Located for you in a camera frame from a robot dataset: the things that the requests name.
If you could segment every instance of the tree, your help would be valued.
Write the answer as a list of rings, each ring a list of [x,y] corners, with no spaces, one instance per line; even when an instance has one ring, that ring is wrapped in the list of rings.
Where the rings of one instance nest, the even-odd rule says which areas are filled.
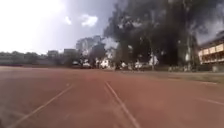
[[[35,52],[32,52],[32,53],[27,52],[24,55],[24,58],[25,58],[27,64],[36,64],[37,59],[38,59],[38,54]]]
[[[11,53],[13,65],[22,65],[24,63],[24,54],[14,51]]]
[[[121,59],[127,60],[129,57],[135,61],[140,56],[144,61],[153,54],[159,56],[160,64],[177,65],[179,53],[186,54],[188,47],[192,46],[190,36],[206,32],[204,24],[220,17],[218,6],[222,0],[126,2],[125,8],[120,8],[119,2],[115,5],[115,11],[104,31],[104,36],[118,42]],[[128,47],[132,47],[131,56]]]

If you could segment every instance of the building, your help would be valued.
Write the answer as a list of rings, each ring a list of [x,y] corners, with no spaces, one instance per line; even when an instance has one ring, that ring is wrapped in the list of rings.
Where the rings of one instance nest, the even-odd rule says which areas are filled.
[[[198,56],[201,64],[224,63],[224,31],[200,46]]]
[[[55,58],[59,56],[59,52],[57,50],[51,50],[47,52],[48,57]]]

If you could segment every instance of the parked car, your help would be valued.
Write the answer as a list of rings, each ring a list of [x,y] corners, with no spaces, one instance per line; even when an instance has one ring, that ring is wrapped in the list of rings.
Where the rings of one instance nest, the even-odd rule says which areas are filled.
[[[90,63],[85,62],[85,63],[82,64],[82,67],[83,67],[84,69],[90,69],[90,68],[91,68],[91,65],[90,65]]]

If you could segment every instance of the cloud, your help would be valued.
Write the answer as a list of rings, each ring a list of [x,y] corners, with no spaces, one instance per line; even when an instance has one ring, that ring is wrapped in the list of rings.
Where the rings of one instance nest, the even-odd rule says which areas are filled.
[[[81,25],[83,27],[94,27],[98,22],[97,16],[91,16],[88,14],[83,14],[80,17],[80,20],[82,21]]]
[[[70,20],[70,18],[68,16],[65,17],[65,23],[67,25],[72,25],[72,21]]]

